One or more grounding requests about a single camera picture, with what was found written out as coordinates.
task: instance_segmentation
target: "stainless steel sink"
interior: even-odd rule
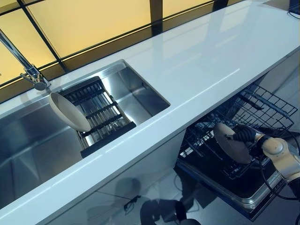
[[[137,126],[169,106],[123,60],[59,91],[95,76]],[[0,119],[0,133],[0,208],[82,159],[78,133],[57,117],[47,97]]]

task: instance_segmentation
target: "faucet spout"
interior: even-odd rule
[[[41,74],[41,72],[20,53],[15,45],[8,39],[8,37],[0,29],[0,41],[2,44],[15,56],[15,58],[24,66],[26,74],[20,74],[29,82],[33,83],[33,86],[37,90],[45,90],[50,86],[50,83]]]

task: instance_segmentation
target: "wire rack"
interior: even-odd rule
[[[240,177],[255,159],[253,158],[248,165],[242,165],[229,158],[213,138],[214,126],[224,123],[233,129],[237,124],[246,124],[258,130],[288,129],[293,125],[290,116],[296,111],[294,106],[253,83],[187,128],[180,157],[185,158],[194,151],[202,161],[207,159],[214,163],[212,160],[216,160],[221,173],[235,179]]]
[[[60,94],[85,115],[92,127],[89,132],[77,132],[85,149],[130,123],[98,77],[93,77]]]

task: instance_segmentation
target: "white cabinet door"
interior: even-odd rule
[[[94,192],[48,225],[98,225],[122,209],[128,199]]]
[[[130,199],[139,195],[141,191],[174,168],[184,133],[185,130],[48,225],[99,225],[117,211],[124,213],[123,207]]]
[[[132,199],[174,168],[185,130],[101,187],[102,193]]]

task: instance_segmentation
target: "white countertop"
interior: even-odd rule
[[[247,0],[55,79],[52,88],[124,59],[171,106],[1,209],[0,224],[36,224],[124,170],[288,57],[299,36],[299,20]],[[30,90],[1,104],[0,117],[39,94]]]

